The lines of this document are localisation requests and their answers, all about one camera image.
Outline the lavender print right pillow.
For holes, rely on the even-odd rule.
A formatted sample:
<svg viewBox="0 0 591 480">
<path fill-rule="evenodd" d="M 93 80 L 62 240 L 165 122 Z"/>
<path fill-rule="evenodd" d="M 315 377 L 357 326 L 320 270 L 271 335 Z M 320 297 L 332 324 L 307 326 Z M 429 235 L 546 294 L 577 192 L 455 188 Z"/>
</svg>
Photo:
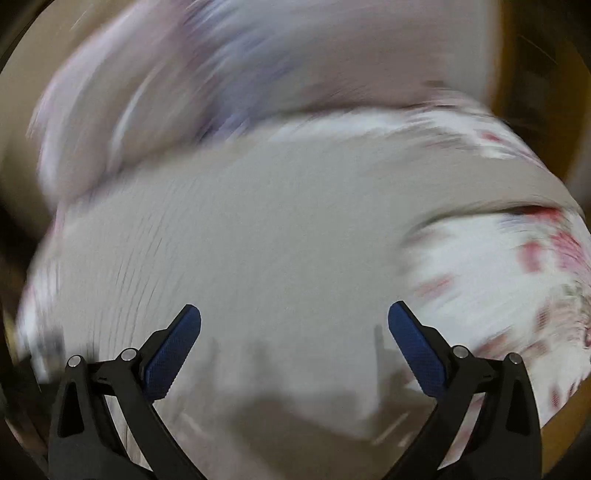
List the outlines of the lavender print right pillow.
<svg viewBox="0 0 591 480">
<path fill-rule="evenodd" d="M 190 27 L 211 52 L 219 121 L 411 106 L 439 87 L 490 104 L 497 1 L 211 1 Z"/>
</svg>

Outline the pink floral left pillow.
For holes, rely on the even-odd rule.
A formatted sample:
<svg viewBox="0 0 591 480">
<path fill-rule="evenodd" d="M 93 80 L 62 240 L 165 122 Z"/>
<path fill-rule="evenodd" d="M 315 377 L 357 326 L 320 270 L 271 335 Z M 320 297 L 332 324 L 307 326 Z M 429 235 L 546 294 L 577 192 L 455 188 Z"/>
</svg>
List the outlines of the pink floral left pillow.
<svg viewBox="0 0 591 480">
<path fill-rule="evenodd" d="M 249 37 L 235 1 L 134 1 L 62 63 L 35 109 L 38 179 L 57 206 L 143 159 L 242 128 L 224 106 Z"/>
</svg>

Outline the wooden headboard frame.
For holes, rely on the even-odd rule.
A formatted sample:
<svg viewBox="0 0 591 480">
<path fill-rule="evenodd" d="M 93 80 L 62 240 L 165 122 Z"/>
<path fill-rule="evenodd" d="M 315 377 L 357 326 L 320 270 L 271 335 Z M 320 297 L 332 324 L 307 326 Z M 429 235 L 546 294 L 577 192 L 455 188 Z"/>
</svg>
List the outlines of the wooden headboard frame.
<svg viewBox="0 0 591 480">
<path fill-rule="evenodd" d="M 502 1 L 493 112 L 561 180 L 590 126 L 590 3 Z"/>
</svg>

